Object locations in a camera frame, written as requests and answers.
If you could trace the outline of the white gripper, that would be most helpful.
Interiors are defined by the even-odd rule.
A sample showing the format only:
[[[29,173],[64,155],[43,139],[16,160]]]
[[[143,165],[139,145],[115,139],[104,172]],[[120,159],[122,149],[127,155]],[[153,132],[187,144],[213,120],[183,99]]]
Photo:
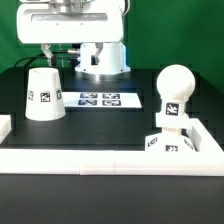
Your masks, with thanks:
[[[17,34],[22,43],[42,44],[50,67],[55,57],[49,44],[94,43],[91,64],[100,62],[100,42],[119,42],[123,38],[122,12],[118,0],[81,0],[74,6],[60,6],[52,0],[26,1],[17,10]]]

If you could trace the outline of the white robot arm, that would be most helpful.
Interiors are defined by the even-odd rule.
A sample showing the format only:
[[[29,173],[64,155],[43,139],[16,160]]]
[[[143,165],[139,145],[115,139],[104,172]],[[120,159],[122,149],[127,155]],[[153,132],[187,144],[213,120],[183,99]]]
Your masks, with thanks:
[[[52,44],[78,44],[76,75],[94,81],[127,76],[123,19],[130,0],[19,0],[19,40],[39,44],[49,62]]]

